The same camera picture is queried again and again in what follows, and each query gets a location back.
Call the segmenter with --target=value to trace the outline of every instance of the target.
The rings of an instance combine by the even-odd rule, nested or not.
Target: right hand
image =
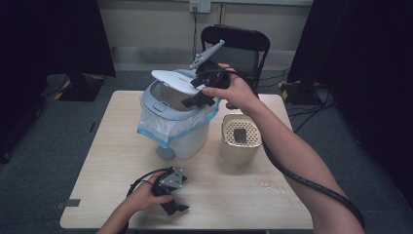
[[[228,64],[219,65],[227,70],[235,71]],[[236,74],[229,74],[231,85],[228,89],[218,89],[213,87],[203,88],[203,93],[210,97],[219,97],[228,100],[234,106],[237,106],[240,110],[246,111],[249,104],[254,102],[256,95],[252,92],[246,81]]]
[[[164,174],[164,172],[159,172],[151,175],[147,181],[142,181],[139,186],[134,190],[134,192],[124,200],[124,204],[127,205],[131,214],[139,211],[149,209],[150,207],[170,202],[172,200],[171,195],[164,196],[154,196],[152,194],[152,186],[158,176]]]

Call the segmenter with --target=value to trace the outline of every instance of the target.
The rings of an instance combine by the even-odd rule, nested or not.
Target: gray carpet
[[[262,77],[280,74],[264,71]],[[45,94],[56,89],[63,79],[64,75],[50,76]],[[280,80],[281,77],[265,80],[260,85],[275,85]],[[113,92],[144,90],[152,81],[146,71],[119,71],[117,78],[104,82],[94,102],[56,101],[54,96],[48,96],[41,115],[11,151],[11,162],[0,165],[0,233],[95,233],[62,229],[62,210],[56,209],[56,203],[69,198]],[[259,92],[280,93],[277,86],[260,88]],[[320,90],[320,96],[325,97],[325,90]],[[302,111],[297,106],[287,109],[290,114]],[[308,116],[291,118],[293,129]],[[366,219],[366,233],[412,233],[412,211],[380,165],[357,144],[351,124],[336,107],[315,115],[298,135],[315,148],[360,207]]]

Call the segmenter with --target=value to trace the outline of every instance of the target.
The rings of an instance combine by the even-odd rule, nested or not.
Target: wall outlet
[[[201,11],[200,1],[189,1],[189,12],[195,12],[194,11],[195,9],[196,9],[196,12]]]
[[[210,1],[189,1],[189,12],[210,13]]]

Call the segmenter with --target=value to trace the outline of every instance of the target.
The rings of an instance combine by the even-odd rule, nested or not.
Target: black cable
[[[276,75],[276,76],[270,76],[270,77],[266,77],[266,78],[261,78],[261,79],[259,79],[259,81],[276,79],[276,78],[279,78],[279,77],[283,77],[284,75],[287,75],[287,74],[288,74],[288,73],[286,73],[286,74],[281,74],[281,75]]]
[[[331,89],[328,90],[328,94],[327,97],[325,98],[325,101],[322,103],[321,106],[318,106],[317,109],[312,113],[312,115],[310,115],[306,120],[304,120],[298,127],[297,129],[294,130],[294,133],[297,133],[303,126],[304,124],[306,124],[311,118],[313,118],[313,116],[315,116],[317,113],[319,113],[320,111],[322,111],[328,101],[328,98],[331,95]]]
[[[194,13],[194,44],[193,44],[193,49],[192,49],[192,59],[195,60],[195,56],[197,55],[197,13],[198,13],[198,8],[197,7],[193,7],[192,11]]]
[[[262,81],[262,80],[270,80],[270,79],[274,79],[274,78],[278,78],[278,77],[282,77],[282,76],[288,75],[288,72],[286,72],[287,70],[289,70],[289,68],[284,69],[284,70],[282,71],[282,74],[281,74],[281,75],[272,76],[272,77],[268,77],[268,78],[262,78],[262,79],[260,79],[260,81]]]
[[[146,178],[146,177],[148,177],[152,174],[158,173],[158,172],[171,172],[171,171],[173,171],[173,168],[164,168],[164,169],[158,169],[158,170],[155,170],[155,171],[152,171],[150,173],[147,173],[147,174],[143,175],[141,178],[137,179],[133,184],[131,184],[131,188],[128,191],[127,197],[129,197],[133,193],[133,191],[135,190],[137,185],[140,184],[142,181],[149,182],[149,181],[143,180],[144,178]],[[128,228],[129,228],[129,222],[127,222],[125,224],[124,228],[122,228],[122,230],[119,233],[120,234],[126,234],[127,231],[128,231]]]
[[[142,182],[142,180],[143,180],[144,178],[146,178],[146,177],[148,177],[148,176],[150,176],[150,175],[152,175],[152,174],[158,173],[158,172],[170,172],[172,169],[173,169],[173,168],[158,169],[158,170],[155,170],[155,171],[152,171],[152,172],[150,172],[150,173],[145,174],[145,175],[142,176],[141,178],[137,179],[133,184],[131,184],[131,188],[130,188],[130,190],[128,191],[127,197],[129,197],[129,196],[133,193],[134,189],[137,187],[138,184],[140,184],[140,183]]]
[[[311,110],[315,110],[315,109],[318,109],[317,107],[313,107],[313,108],[304,108],[304,107],[301,107],[301,106],[298,106],[298,107],[292,107],[292,108],[286,108],[286,111],[290,111],[290,110],[301,110],[302,112],[304,112],[304,111],[311,111]]]
[[[258,86],[257,88],[268,88],[268,87],[273,87],[273,86],[277,86],[278,84],[272,84],[272,85],[262,85],[262,86]]]
[[[335,103],[334,101],[331,102],[330,104],[328,104],[327,106],[325,106],[323,109],[327,109],[327,108],[330,108],[331,106],[334,106],[334,103]],[[297,116],[299,116],[299,115],[312,114],[312,113],[315,113],[315,112],[320,112],[320,110],[319,110],[318,108],[308,109],[308,110],[304,110],[304,111],[301,111],[301,112],[298,112],[298,113],[290,114],[290,115],[288,115],[288,118],[289,118],[289,121],[293,121],[293,120],[294,120]],[[297,128],[294,133],[297,133],[297,131],[298,131],[309,119],[311,119],[311,117],[307,118],[303,123],[301,123],[300,127]]]
[[[221,3],[221,6],[219,8],[219,22],[218,22],[219,24],[221,24],[223,21],[222,16],[224,15],[224,11],[222,9],[224,9],[224,6],[225,6],[225,3]]]
[[[335,102],[332,101],[330,104],[325,105],[325,106],[322,108],[322,110],[327,109],[327,108],[333,106],[334,103],[335,103]],[[300,112],[297,112],[297,113],[288,114],[288,117],[295,117],[295,116],[298,116],[298,115],[311,114],[311,113],[314,113],[314,112],[319,111],[319,107],[313,107],[313,108],[309,108],[309,109],[302,108],[302,107],[296,107],[296,108],[291,108],[291,109],[287,109],[287,110],[289,111],[289,110],[294,110],[294,109],[302,109],[302,110],[301,110]]]
[[[267,143],[265,142],[264,139],[262,139],[262,145],[264,146],[264,151],[267,154],[268,159],[271,161],[271,163],[276,167],[280,172],[282,172],[284,175],[290,177],[291,179],[306,185],[307,187],[310,187],[317,192],[320,192],[335,201],[341,203],[344,207],[346,207],[353,215],[357,218],[358,222],[360,223],[361,227],[364,229],[365,227],[365,221],[364,217],[361,213],[361,211],[356,207],[355,204],[353,204],[350,200],[345,198],[344,196],[338,194],[337,192],[326,188],[318,183],[312,182],[306,178],[301,177],[300,175],[297,175],[291,171],[289,171],[287,168],[285,168],[283,165],[281,165],[276,158],[274,157],[273,153],[269,149]]]

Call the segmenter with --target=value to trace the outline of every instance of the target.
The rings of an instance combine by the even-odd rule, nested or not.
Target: trash can lid
[[[176,71],[153,70],[151,74],[155,79],[163,82],[167,86],[185,95],[193,96],[204,87],[204,85],[202,85],[194,88],[194,86],[191,84],[193,78],[185,76]]]

